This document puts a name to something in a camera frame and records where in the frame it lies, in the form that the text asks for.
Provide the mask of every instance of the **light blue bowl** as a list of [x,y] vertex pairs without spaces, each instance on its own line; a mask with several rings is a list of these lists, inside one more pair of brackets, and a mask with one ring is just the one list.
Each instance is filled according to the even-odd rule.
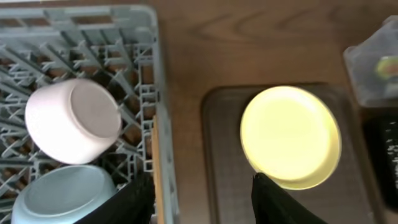
[[116,193],[110,175],[96,166],[67,166],[29,184],[12,208],[12,224],[69,224]]

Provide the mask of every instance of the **tray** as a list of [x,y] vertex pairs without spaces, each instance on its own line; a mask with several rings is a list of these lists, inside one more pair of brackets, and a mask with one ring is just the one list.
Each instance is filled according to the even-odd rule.
[[[246,105],[270,86],[220,88],[203,100],[202,121],[208,168],[212,223],[255,223],[251,204],[253,168],[241,148],[239,127]],[[352,109],[340,91],[323,85],[299,85],[322,99],[341,129],[342,153],[337,169],[321,185],[287,190],[293,198],[330,224],[371,224],[374,212],[356,153],[366,153],[353,134]]]
[[24,107],[37,88],[69,78],[92,79],[119,103],[122,135],[93,162],[119,188],[138,172],[153,172],[156,114],[164,211],[159,221],[175,223],[171,120],[155,11],[141,5],[2,9],[0,25],[0,223],[10,222],[14,200],[27,184],[65,166],[34,145]]

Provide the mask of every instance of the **brown tray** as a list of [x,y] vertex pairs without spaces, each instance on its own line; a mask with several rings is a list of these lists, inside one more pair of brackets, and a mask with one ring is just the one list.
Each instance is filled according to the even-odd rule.
[[[219,88],[203,100],[203,136],[213,224],[256,222],[251,205],[254,170],[241,148],[239,127],[246,105],[269,87]],[[348,99],[340,89],[329,85],[299,87],[317,95],[331,109],[340,127],[343,148],[339,165],[328,180],[312,189],[287,190],[288,193],[327,223],[375,223],[375,209],[365,191],[356,157],[357,153],[367,152],[355,139],[360,135],[352,128],[355,119]]]

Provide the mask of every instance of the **yellow-green object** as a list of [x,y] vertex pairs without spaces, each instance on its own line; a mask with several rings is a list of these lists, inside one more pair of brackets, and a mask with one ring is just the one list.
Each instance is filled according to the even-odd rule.
[[386,56],[377,63],[376,72],[379,77],[388,80],[392,77],[398,77],[398,57]]
[[253,98],[241,120],[241,143],[257,172],[290,190],[325,181],[341,154],[331,111],[313,94],[292,86],[270,88]]

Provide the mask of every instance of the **dish rack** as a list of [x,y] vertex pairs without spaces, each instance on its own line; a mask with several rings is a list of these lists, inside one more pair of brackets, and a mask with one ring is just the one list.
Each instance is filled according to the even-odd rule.
[[0,223],[10,222],[14,200],[27,184],[65,166],[32,142],[24,108],[34,90],[69,78],[98,82],[119,104],[121,136],[93,162],[119,188],[140,172],[153,172],[156,114],[164,223],[176,223],[172,130],[155,11],[141,5],[2,9],[0,25]]

